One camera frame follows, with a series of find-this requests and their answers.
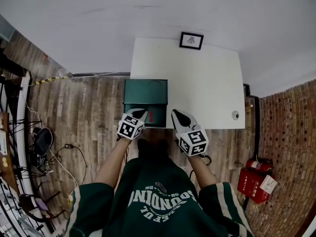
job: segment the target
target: dark green container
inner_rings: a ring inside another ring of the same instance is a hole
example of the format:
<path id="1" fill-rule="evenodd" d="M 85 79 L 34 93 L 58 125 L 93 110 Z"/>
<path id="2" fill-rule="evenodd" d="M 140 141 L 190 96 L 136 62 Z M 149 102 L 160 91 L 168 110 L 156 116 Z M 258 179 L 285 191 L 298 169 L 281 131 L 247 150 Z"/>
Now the dark green container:
<path id="1" fill-rule="evenodd" d="M 166 127 L 168 80 L 126 79 L 123 105 L 125 113 L 133 108 L 147 110 L 145 126 Z"/>

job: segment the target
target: black picture frame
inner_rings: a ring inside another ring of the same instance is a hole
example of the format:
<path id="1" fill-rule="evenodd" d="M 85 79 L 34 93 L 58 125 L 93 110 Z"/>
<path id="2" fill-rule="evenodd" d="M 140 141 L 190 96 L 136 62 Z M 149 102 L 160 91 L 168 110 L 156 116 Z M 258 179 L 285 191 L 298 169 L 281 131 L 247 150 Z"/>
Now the black picture frame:
<path id="1" fill-rule="evenodd" d="M 190 35 L 190 36 L 200 37 L 200 38 L 201 38 L 201 41 L 200 41 L 200 43 L 199 43 L 199 47 L 193 47 L 193 46 L 182 45 L 183 35 Z M 180 45 L 179 45 L 179 47 L 189 48 L 189 49 L 195 49 L 195 50 L 201 50 L 203 38 L 204 38 L 204 35 L 182 32 L 182 33 L 181 33 L 181 38 L 180 38 Z"/>

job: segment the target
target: green sleeve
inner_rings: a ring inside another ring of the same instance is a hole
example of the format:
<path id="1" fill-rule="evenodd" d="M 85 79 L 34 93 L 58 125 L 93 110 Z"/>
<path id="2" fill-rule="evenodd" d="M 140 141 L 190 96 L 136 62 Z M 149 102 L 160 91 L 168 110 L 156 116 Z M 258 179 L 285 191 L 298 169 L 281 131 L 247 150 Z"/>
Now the green sleeve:
<path id="1" fill-rule="evenodd" d="M 199 203 L 203 211 L 224 225 L 229 234 L 253 237 L 245 212 L 230 183 L 218 183 L 204 187 L 199 192 Z"/>
<path id="2" fill-rule="evenodd" d="M 113 197 L 113 188 L 103 183 L 75 188 L 65 236 L 89 236 L 94 231 L 102 231 L 109 218 Z"/>

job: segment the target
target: fire extinguisher box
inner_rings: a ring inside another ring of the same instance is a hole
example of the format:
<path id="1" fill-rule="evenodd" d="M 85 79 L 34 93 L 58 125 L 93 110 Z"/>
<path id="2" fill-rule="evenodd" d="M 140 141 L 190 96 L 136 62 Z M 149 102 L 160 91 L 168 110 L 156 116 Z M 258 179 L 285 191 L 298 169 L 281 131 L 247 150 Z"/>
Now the fire extinguisher box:
<path id="1" fill-rule="evenodd" d="M 251 198 L 256 203 L 261 203 L 269 199 L 269 194 L 260 188 L 266 174 L 256 172 L 251 169 L 242 169 L 240 171 L 237 190 Z"/>

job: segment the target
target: power adapter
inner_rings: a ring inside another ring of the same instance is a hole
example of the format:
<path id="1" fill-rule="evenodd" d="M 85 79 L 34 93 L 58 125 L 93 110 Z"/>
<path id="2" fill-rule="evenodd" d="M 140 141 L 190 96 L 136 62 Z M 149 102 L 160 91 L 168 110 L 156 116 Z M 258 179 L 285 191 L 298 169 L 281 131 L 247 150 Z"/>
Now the power adapter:
<path id="1" fill-rule="evenodd" d="M 72 144 L 65 144 L 65 148 L 71 149 L 74 148 L 74 146 Z"/>

